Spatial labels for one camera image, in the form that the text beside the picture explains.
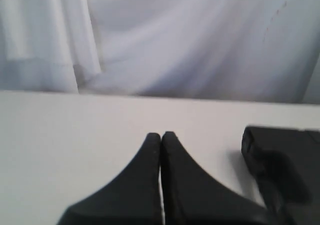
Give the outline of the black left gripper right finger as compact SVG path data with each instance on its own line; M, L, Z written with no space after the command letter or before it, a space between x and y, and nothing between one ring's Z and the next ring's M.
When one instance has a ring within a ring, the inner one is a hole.
M197 164L176 134L160 147L161 185L167 225L267 225L265 208L228 189Z

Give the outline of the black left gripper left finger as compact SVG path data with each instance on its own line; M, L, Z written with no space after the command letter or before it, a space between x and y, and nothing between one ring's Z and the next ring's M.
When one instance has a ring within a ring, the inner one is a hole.
M148 133L130 163L106 186L69 206L60 225L161 225L161 137Z

